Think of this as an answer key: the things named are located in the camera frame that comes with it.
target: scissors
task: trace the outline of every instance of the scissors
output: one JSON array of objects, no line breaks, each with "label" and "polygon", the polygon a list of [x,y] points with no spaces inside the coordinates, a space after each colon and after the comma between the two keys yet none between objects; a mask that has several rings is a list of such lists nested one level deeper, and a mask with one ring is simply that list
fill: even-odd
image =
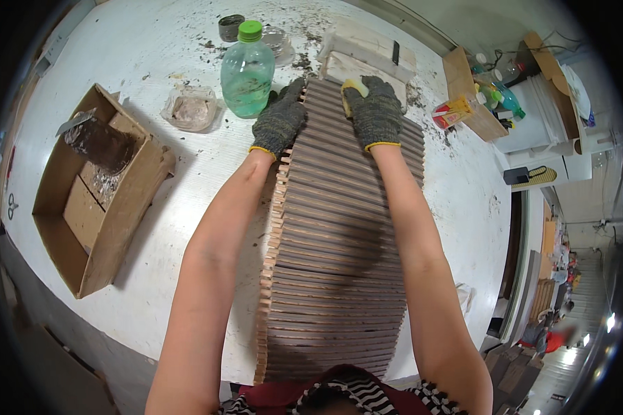
[{"label": "scissors", "polygon": [[9,216],[9,220],[12,220],[12,218],[14,217],[14,209],[18,207],[18,205],[14,203],[14,193],[9,194],[8,203],[9,208],[7,209],[7,216]]}]

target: worker's left hand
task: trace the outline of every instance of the worker's left hand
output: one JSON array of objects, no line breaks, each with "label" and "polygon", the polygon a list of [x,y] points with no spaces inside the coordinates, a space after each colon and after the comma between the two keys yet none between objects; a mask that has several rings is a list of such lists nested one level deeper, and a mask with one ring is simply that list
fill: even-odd
[{"label": "worker's left hand", "polygon": [[254,143],[249,147],[270,153],[275,160],[293,141],[305,119],[305,107],[298,97],[305,86],[303,78],[298,78],[282,88],[279,96],[258,116],[252,126]]}]

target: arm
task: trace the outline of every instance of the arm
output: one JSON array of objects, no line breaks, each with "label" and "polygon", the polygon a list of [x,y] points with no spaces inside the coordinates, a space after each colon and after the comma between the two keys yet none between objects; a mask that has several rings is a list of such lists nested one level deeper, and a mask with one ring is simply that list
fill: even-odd
[{"label": "arm", "polygon": [[268,170],[304,119],[293,82],[252,131],[254,145],[219,190],[184,250],[146,414],[210,414],[219,407],[222,350],[242,241]]},{"label": "arm", "polygon": [[472,415],[490,414],[491,378],[473,345],[423,192],[399,147],[375,145],[404,273],[413,353],[420,376]]}]

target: white work table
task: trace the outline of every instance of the white work table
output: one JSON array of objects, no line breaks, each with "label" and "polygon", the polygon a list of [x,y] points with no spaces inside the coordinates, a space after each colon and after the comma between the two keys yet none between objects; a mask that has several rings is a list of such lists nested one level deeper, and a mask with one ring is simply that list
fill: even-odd
[{"label": "white work table", "polygon": [[[479,347],[498,297],[509,234],[510,189],[497,167],[495,148],[463,125],[446,136],[432,123],[430,111],[447,99],[440,56],[378,17],[339,1],[111,0],[93,9],[37,84],[18,127],[4,197],[13,193],[19,207],[8,220],[5,201],[2,217],[29,266],[92,326],[149,358],[159,358],[184,248],[218,189],[244,159],[254,122],[238,119],[221,102],[207,132],[186,133],[170,126],[159,112],[176,83],[211,86],[221,98],[221,52],[204,44],[211,40],[215,46],[231,45],[220,41],[217,16],[234,13],[287,30],[296,53],[308,53],[315,71],[320,67],[315,59],[320,43],[308,40],[307,34],[323,35],[337,17],[373,28],[415,52],[414,83],[425,106],[409,108],[406,116],[423,126],[424,194],[455,282],[476,289],[466,324]],[[291,64],[278,68],[274,89],[302,74]],[[31,213],[55,133],[95,82],[109,92],[120,91],[126,110],[179,158],[175,177],[164,181],[145,213],[114,285],[74,299]],[[272,189],[270,180],[243,245],[224,343],[222,379],[248,385],[256,367],[254,312]],[[388,379],[417,373],[408,327],[407,317]]]}]

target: small carton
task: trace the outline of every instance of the small carton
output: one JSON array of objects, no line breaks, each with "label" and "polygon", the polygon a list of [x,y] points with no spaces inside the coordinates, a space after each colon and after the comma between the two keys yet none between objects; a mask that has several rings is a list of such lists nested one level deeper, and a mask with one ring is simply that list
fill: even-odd
[{"label": "small carton", "polygon": [[111,284],[155,192],[174,173],[175,156],[116,98],[94,84],[78,104],[135,140],[115,176],[86,162],[62,136],[53,147],[34,200],[33,219],[60,276],[76,298]]}]

